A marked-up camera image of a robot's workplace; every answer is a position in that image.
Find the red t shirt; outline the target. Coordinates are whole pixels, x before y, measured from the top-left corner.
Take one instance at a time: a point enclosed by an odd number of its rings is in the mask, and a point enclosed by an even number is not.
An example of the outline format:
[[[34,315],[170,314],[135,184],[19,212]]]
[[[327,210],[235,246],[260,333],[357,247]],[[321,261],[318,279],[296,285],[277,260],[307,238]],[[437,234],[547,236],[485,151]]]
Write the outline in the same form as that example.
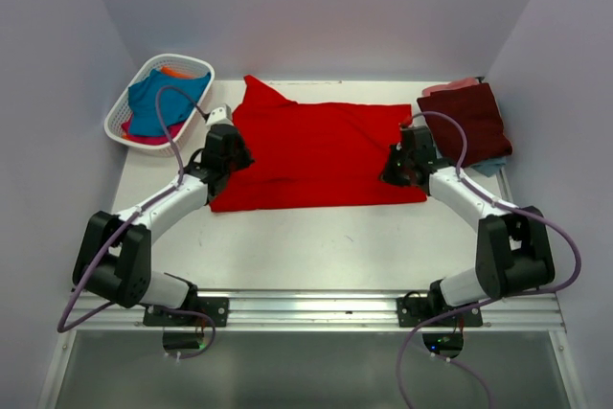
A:
[[[408,104],[302,103],[246,76],[233,121],[254,162],[233,173],[215,213],[413,204],[416,187],[380,178]]]

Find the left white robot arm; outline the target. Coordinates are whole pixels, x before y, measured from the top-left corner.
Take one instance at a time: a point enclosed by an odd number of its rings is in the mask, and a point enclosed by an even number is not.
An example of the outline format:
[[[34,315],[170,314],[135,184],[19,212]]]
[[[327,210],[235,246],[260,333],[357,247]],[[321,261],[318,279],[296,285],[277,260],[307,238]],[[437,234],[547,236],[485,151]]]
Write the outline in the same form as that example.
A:
[[[252,163],[235,126],[212,125],[204,147],[165,189],[117,214],[90,217],[73,270],[75,288],[121,307],[164,307],[177,325],[192,323],[199,312],[193,285],[153,271],[152,246],[181,219],[211,205],[231,174]]]

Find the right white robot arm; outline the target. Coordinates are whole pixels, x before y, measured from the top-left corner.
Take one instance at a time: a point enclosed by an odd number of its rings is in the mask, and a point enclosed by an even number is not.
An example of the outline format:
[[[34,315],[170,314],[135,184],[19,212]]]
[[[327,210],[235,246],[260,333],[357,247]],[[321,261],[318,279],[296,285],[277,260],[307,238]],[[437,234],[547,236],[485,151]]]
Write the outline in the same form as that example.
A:
[[[474,266],[430,285],[426,312],[435,324],[450,324],[461,306],[498,300],[554,280],[555,265],[540,211],[497,198],[448,159],[439,158],[427,127],[400,129],[400,142],[390,146],[380,179],[393,186],[420,188],[476,232]]]

